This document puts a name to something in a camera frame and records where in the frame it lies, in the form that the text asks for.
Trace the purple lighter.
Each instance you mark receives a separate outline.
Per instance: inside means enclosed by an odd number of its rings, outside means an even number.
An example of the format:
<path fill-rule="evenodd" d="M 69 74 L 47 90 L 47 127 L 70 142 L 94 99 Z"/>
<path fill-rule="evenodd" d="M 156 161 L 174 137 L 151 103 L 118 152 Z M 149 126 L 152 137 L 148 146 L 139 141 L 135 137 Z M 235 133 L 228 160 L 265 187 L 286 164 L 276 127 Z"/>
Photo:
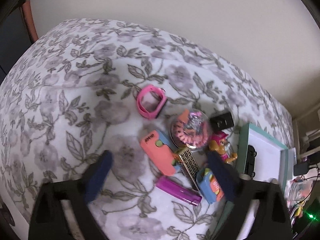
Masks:
<path fill-rule="evenodd" d="M 199 194 L 182 187 L 165 176 L 160 177 L 155 186 L 167 194 L 193 206 L 198 206 L 202 200 Z"/>

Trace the black power adapter cube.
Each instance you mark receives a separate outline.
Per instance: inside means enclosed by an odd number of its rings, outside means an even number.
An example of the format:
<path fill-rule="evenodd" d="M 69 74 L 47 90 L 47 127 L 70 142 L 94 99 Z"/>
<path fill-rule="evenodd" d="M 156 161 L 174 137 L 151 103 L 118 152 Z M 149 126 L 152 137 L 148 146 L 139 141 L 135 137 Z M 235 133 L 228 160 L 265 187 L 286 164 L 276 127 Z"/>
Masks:
<path fill-rule="evenodd" d="M 224 111 L 210 117 L 209 122 L 215 133 L 234 127 L 233 115 L 230 111 Z"/>

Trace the coral toy phone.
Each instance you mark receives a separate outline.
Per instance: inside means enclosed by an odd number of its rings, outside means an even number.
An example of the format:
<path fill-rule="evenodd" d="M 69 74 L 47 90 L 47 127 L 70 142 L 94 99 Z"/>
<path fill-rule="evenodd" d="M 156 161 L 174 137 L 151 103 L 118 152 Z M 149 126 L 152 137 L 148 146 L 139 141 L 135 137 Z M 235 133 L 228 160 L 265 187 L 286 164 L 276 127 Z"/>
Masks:
<path fill-rule="evenodd" d="M 162 131 L 149 132 L 141 139 L 140 146 L 163 175 L 173 176 L 180 169 L 173 156 L 178 148 Z"/>

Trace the white teal-rimmed box tray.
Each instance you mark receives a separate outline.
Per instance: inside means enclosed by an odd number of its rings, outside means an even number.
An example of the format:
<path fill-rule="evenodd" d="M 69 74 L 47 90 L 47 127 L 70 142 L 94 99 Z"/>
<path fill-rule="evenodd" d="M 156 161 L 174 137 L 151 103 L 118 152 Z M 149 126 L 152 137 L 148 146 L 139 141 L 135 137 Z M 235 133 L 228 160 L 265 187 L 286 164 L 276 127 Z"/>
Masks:
<path fill-rule="evenodd" d="M 272 179 L 276 179 L 281 188 L 282 198 L 284 198 L 286 184 L 293 178 L 293 162 L 296 156 L 295 150 L 293 148 L 289 149 L 286 145 L 254 124 L 247 123 L 242 126 L 239 135 L 238 160 L 235 165 L 235 169 L 239 174 L 245 174 L 246 161 L 249 158 L 249 146 L 253 146 L 257 152 L 254 163 L 255 176 L 253 180 L 268 183 L 271 182 Z M 245 239 L 249 236 L 249 232 L 257 215 L 258 205 L 257 200 L 249 200 L 248 211 L 240 227 L 239 235 L 235 239 Z M 282 205 L 284 206 L 282 213 L 286 215 L 285 218 L 289 219 L 285 198 L 284 204 Z M 225 204 L 211 239 L 215 239 L 219 231 L 226 225 L 234 207 L 235 205 L 231 202 Z"/>

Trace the black charger block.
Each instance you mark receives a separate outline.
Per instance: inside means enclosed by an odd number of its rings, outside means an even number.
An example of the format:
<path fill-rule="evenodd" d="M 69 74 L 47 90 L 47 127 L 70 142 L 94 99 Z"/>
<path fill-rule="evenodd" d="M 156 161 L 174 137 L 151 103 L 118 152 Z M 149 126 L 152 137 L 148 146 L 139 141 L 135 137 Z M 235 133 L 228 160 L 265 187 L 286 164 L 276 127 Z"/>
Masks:
<path fill-rule="evenodd" d="M 302 162 L 302 163 L 297 163 L 293 167 L 293 175 L 294 176 L 302 176 L 307 174 L 309 171 L 309 164 L 308 162 Z"/>

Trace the orange pink cartoon figure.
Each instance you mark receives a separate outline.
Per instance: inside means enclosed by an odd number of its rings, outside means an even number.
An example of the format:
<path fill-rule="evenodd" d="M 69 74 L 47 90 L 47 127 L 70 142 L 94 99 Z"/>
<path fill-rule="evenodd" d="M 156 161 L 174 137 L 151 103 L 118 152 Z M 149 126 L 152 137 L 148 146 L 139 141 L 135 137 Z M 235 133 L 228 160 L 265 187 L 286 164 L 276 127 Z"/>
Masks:
<path fill-rule="evenodd" d="M 223 131 L 213 133 L 209 141 L 209 149 L 216 151 L 224 163 L 231 164 L 238 158 L 237 153 L 228 154 L 230 143 L 227 141 L 227 134 Z"/>

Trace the clear capsule with pink toy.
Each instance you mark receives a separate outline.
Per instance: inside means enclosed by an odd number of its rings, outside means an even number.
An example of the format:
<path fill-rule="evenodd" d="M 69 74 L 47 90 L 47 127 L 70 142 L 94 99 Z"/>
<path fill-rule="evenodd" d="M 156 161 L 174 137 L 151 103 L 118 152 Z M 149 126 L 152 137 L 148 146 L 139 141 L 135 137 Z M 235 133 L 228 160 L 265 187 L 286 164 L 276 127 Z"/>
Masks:
<path fill-rule="evenodd" d="M 179 148 L 185 146 L 193 152 L 204 149 L 212 133 L 208 116 L 198 109 L 185 109 L 170 126 L 174 144 Z"/>

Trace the floral grey white bedspread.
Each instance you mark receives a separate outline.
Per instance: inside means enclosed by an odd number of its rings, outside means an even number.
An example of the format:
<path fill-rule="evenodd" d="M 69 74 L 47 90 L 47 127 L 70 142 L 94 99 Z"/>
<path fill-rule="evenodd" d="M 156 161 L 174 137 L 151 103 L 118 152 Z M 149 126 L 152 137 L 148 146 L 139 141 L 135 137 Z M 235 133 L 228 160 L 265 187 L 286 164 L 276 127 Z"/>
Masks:
<path fill-rule="evenodd" d="M 142 117 L 138 93 L 165 90 L 156 119 Z M 290 113 L 229 61 L 181 36 L 116 20 L 66 20 L 35 42 L 1 84 L 1 181 L 16 233 L 28 235 L 44 182 L 74 179 L 109 150 L 114 165 L 90 210 L 110 239 L 208 239 L 222 204 L 193 207 L 155 187 L 159 171 L 142 136 L 167 132 L 187 108 L 228 109 L 232 150 L 252 123 L 293 146 Z"/>

